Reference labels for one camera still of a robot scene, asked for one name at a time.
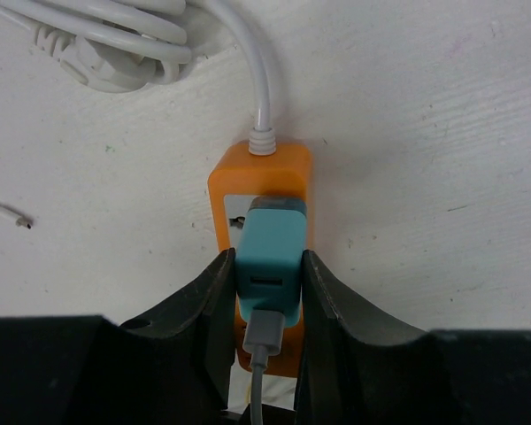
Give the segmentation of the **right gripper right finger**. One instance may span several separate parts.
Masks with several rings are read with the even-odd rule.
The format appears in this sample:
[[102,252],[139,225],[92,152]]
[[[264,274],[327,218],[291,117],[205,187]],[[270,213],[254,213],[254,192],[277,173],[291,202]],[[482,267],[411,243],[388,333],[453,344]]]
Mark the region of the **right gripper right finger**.
[[315,251],[302,261],[298,410],[427,410],[425,331],[341,282]]

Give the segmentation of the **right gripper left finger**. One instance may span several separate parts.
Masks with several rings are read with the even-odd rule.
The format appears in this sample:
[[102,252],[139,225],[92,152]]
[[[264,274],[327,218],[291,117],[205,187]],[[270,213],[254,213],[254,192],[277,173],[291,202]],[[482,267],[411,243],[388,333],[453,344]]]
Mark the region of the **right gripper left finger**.
[[235,250],[221,252],[192,282],[122,323],[150,344],[144,387],[173,408],[224,410],[235,356]]

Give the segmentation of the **teal usb charger plug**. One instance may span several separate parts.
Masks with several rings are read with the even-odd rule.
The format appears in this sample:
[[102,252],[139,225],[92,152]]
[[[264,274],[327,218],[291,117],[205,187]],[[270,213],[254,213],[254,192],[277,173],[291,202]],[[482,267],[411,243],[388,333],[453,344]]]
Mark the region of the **teal usb charger plug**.
[[283,313],[285,326],[300,318],[301,264],[307,240],[307,206],[298,197],[256,197],[235,248],[240,315]]

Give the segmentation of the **orange power strip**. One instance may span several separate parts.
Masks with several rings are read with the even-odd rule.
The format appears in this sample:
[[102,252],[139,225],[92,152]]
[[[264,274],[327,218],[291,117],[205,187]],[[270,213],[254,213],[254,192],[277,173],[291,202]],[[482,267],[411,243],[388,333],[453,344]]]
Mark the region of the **orange power strip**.
[[[313,159],[310,150],[289,139],[270,156],[249,153],[248,142],[227,149],[208,178],[208,193],[219,251],[236,247],[242,230],[231,220],[245,217],[251,200],[258,196],[298,197],[307,206],[306,248],[314,247]],[[246,323],[235,301],[235,347],[239,364],[250,371],[250,354],[242,349]],[[284,331],[281,353],[270,357],[267,375],[297,378],[303,349],[304,323]]]

